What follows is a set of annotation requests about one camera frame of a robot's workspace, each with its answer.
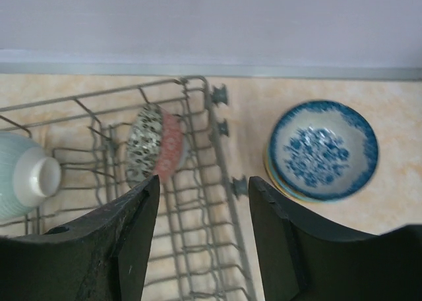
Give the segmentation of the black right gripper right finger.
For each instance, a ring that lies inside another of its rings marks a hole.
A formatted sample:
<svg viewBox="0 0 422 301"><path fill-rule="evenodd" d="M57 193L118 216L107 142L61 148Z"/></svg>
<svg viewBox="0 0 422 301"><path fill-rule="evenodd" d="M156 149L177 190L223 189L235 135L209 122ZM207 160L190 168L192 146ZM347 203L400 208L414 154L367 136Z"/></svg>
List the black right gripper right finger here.
<svg viewBox="0 0 422 301"><path fill-rule="evenodd" d="M249 180L267 300L420 300L421 226L381 235L335 223Z"/></svg>

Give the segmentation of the pink patterned bowl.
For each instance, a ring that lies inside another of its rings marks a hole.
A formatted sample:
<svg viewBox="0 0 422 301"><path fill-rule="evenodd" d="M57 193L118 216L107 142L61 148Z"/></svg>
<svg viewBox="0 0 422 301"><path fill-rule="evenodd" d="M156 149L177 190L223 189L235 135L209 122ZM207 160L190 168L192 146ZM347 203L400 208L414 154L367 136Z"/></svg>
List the pink patterned bowl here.
<svg viewBox="0 0 422 301"><path fill-rule="evenodd" d="M132 188L150 176L165 184L185 161L188 142L181 117L149 103L137 114L126 142L125 176Z"/></svg>

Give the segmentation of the grey wire dish rack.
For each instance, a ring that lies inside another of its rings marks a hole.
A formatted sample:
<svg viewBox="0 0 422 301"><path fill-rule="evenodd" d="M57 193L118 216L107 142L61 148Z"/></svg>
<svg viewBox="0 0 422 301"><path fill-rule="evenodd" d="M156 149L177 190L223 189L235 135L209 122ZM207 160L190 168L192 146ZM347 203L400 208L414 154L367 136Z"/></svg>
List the grey wire dish rack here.
<svg viewBox="0 0 422 301"><path fill-rule="evenodd" d="M140 300L255 300L234 202L247 193L247 182L229 178L220 142L227 124L214 112L226 102L224 87L187 76L2 103L1 129L44 146L63 176L58 193L41 207L2 222L1 237L44 234L134 188L125 176L126 140L139 110L154 103L181 117L189 148L184 164L160 182Z"/></svg>

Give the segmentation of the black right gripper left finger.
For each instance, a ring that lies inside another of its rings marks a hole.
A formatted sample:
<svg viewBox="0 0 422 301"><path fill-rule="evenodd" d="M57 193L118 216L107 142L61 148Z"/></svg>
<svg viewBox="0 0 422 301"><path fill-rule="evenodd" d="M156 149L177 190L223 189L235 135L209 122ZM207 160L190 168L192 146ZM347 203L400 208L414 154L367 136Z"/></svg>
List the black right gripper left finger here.
<svg viewBox="0 0 422 301"><path fill-rule="evenodd" d="M153 176L44 234L1 237L1 299L140 300L159 201Z"/></svg>

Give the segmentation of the yellow blue patterned bowl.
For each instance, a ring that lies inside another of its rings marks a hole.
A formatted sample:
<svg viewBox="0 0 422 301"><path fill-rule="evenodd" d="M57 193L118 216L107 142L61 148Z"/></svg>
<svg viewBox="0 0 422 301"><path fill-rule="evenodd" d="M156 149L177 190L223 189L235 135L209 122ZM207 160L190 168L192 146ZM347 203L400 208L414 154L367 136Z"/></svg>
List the yellow blue patterned bowl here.
<svg viewBox="0 0 422 301"><path fill-rule="evenodd" d="M304 202L311 202L311 203L334 203L335 200L316 200L310 197L305 196L304 194L291 189L286 182L284 182L270 165L270 156L268 155L268 143L266 143L262 149L262 160L264 164L264 168L268 178L271 180L274 187L280 191L284 196L295 199L301 200Z"/></svg>

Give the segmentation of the blue white floral bowl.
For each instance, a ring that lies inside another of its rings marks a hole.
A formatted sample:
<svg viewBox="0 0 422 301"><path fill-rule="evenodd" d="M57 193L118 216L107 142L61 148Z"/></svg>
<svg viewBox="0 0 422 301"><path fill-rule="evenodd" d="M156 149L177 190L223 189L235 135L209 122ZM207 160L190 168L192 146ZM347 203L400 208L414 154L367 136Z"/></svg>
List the blue white floral bowl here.
<svg viewBox="0 0 422 301"><path fill-rule="evenodd" d="M268 139L270 165L287 185L316 200L342 200L374 176L378 141L356 110L311 100L287 110Z"/></svg>

